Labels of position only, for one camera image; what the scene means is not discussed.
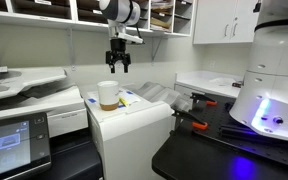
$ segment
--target white machine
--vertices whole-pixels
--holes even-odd
[[[47,113],[50,137],[88,127],[79,89],[62,68],[0,73],[0,119],[39,112]]]
[[[122,61],[124,72],[127,73],[131,56],[125,54],[126,43],[143,44],[139,31],[139,37],[126,34],[126,26],[135,25],[139,20],[140,6],[132,0],[100,0],[100,9],[103,16],[108,19],[111,42],[111,51],[106,52],[106,64],[110,66],[111,73],[115,73],[114,64]]]
[[[121,88],[140,101],[129,107],[121,105],[114,111],[103,111],[98,93],[90,89],[82,87],[81,93],[89,113],[93,141],[104,165],[104,178],[162,179],[153,172],[151,160],[174,126],[170,105],[162,101],[149,102]]]
[[[263,0],[244,86],[231,116],[288,140],[288,0]]]

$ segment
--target cabinet drawer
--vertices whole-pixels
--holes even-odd
[[[182,95],[182,98],[188,101],[192,101],[192,99],[190,98],[192,96],[192,92],[198,94],[205,94],[204,92],[197,91],[180,85],[175,85],[175,91],[179,92]]]

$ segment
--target printer touchscreen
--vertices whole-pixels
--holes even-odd
[[[30,164],[30,126],[22,121],[0,127],[0,174]]]

